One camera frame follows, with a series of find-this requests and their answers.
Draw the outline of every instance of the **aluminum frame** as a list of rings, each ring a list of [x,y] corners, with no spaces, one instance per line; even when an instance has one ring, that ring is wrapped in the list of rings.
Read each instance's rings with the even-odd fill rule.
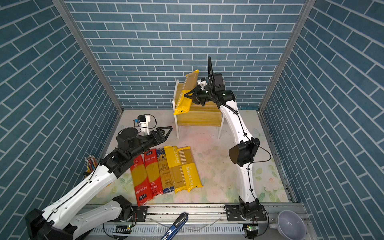
[[[267,104],[269,98],[271,97],[272,91],[275,88],[277,81],[279,80],[279,77],[283,71],[283,68],[285,67],[285,64],[287,63],[288,57],[291,54],[293,47],[295,46],[296,40],[299,38],[300,32],[304,27],[304,23],[307,20],[315,1],[316,0],[306,0],[306,2],[303,5],[303,8],[301,9],[299,18],[297,19],[297,22],[296,22],[295,26],[293,27],[291,36],[288,40],[286,47],[284,48],[284,52],[281,55],[281,59],[279,61],[279,64],[277,65],[275,72],[273,73],[273,76],[271,78],[271,82],[269,83],[269,85],[265,91],[262,102],[260,103],[260,106],[259,106],[260,112],[264,111],[266,104]]]
[[[280,155],[277,152],[277,148],[276,148],[275,143],[272,139],[269,128],[266,124],[264,114],[261,112],[258,112],[257,115],[259,116],[259,120],[260,120],[260,123],[262,125],[263,131],[265,134],[265,138],[268,141],[268,145],[269,145],[269,148],[271,149],[271,153],[272,153],[273,159],[275,160],[276,168],[277,168],[277,171],[279,172],[281,181],[283,182],[283,186],[288,189],[289,195],[291,196],[291,201],[297,202],[297,197],[295,195],[295,192],[293,191],[291,183],[289,182],[288,176],[287,176],[285,169],[284,169],[284,165],[281,162]]]
[[[238,203],[207,203],[207,204],[146,204],[148,206],[147,217],[145,222],[137,224],[153,224],[155,221],[161,224],[172,224],[175,219],[183,212],[187,212],[188,222],[186,224],[215,224],[222,223],[250,223],[252,221],[240,220],[236,222],[227,221],[227,213],[224,206],[227,204],[238,205]],[[262,203],[265,210],[268,212],[269,223],[276,222],[278,214],[283,210],[291,210],[297,213],[305,223],[310,222],[307,212],[302,203]],[[81,212],[89,211],[90,209],[100,207],[102,205],[85,205]],[[105,224],[115,224],[116,222],[108,222]]]
[[[113,104],[118,109],[119,113],[122,113],[123,107],[120,104],[120,101],[118,100],[117,96],[115,95],[111,85],[109,84],[106,76],[104,75],[103,70],[101,69],[99,63],[97,62],[95,56],[93,55],[91,49],[89,48],[87,42],[85,41],[85,38],[83,34],[80,31],[79,26],[76,24],[72,14],[70,13],[67,5],[65,4],[64,0],[52,0],[53,4],[55,5],[56,9],[60,13],[61,17],[63,18],[65,24],[71,31],[73,37],[75,38],[77,44],[79,45],[80,49],[83,51],[85,57],[88,59],[89,64],[91,65],[92,69],[95,71],[96,75],[98,76],[101,84],[104,86],[105,90],[107,91],[109,97],[112,99]]]
[[[104,147],[103,147],[103,149],[101,150],[100,156],[98,157],[98,161],[99,161],[100,159],[103,159],[103,158],[107,155],[106,153],[107,153],[109,144],[111,143],[112,138],[113,138],[113,135],[115,134],[116,129],[117,129],[118,126],[119,126],[121,117],[122,117],[122,112],[118,114],[118,117],[116,118],[116,121],[115,121],[115,123],[113,124],[113,127],[112,127],[111,131],[110,131],[109,134],[108,134],[107,141],[105,142]]]

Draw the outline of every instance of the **red pasta package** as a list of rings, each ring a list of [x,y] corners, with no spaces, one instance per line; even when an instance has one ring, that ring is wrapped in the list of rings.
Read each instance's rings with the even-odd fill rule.
[[[135,158],[133,166],[130,169],[133,185],[135,187],[137,205],[140,207],[153,198],[151,184],[149,183],[147,171],[141,155]]]
[[[149,183],[151,184],[152,195],[163,194],[156,149],[151,149],[144,153],[144,165],[147,170]]]

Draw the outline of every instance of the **brick pattern wall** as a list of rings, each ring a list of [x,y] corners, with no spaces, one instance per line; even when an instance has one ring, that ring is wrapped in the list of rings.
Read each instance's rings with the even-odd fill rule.
[[[117,111],[51,0],[0,1],[0,239],[82,179]]]
[[[170,108],[207,55],[242,108],[265,93],[304,0],[67,0],[125,108]]]
[[[384,2],[317,0],[265,110],[319,239],[384,239]]]

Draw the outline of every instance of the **pasta package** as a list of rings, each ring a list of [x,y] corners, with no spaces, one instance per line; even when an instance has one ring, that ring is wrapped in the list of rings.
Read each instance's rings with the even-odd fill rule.
[[[181,168],[180,157],[177,153],[177,147],[165,146],[164,151],[166,153],[169,172],[173,181],[175,193],[187,189],[187,184],[185,183],[184,174]]]
[[[190,192],[195,187],[203,187],[196,169],[196,164],[193,161],[191,147],[179,148],[177,149],[177,153],[180,156],[181,169],[187,184],[187,191]]]
[[[173,113],[173,115],[179,115],[182,113],[189,112],[189,109],[191,108],[191,105],[192,105],[192,99],[184,97],[184,94],[186,94],[189,91],[190,90],[181,90],[179,99],[175,107],[175,112]]]
[[[152,196],[163,194],[156,149],[151,149],[144,153],[144,165],[151,185]]]
[[[159,164],[161,185],[163,187],[163,193],[173,192],[175,188],[173,187],[172,178],[170,176],[167,157],[164,149],[157,149],[157,162]]]
[[[197,86],[197,78],[199,77],[199,70],[195,70],[191,73],[188,73],[185,76],[185,82],[183,85],[183,90],[194,89]]]
[[[147,171],[145,169],[141,155],[135,158],[134,163],[130,169],[133,186],[135,188],[137,205],[140,207],[141,205],[144,205],[148,200],[153,198],[151,185],[149,183]]]

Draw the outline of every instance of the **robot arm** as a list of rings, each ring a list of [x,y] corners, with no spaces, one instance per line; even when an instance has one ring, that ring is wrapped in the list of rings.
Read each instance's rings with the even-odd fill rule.
[[[138,119],[145,121],[146,116]],[[26,215],[29,237],[32,240],[73,240],[109,220],[126,221],[131,216],[131,203],[122,196],[104,206],[76,215],[98,192],[119,178],[133,165],[133,160],[151,147],[167,140],[172,127],[158,127],[147,135],[138,135],[134,127],[120,131],[118,147],[100,160],[98,167],[71,191],[42,211],[34,209]]]
[[[205,105],[213,101],[225,116],[236,145],[229,150],[231,161],[237,165],[240,173],[239,210],[245,219],[251,219],[260,211],[253,178],[251,163],[259,148],[260,141],[254,139],[241,118],[236,98],[231,90],[226,90],[221,73],[213,74],[211,58],[208,57],[208,79],[198,80],[197,86],[184,97],[192,99],[195,104]]]

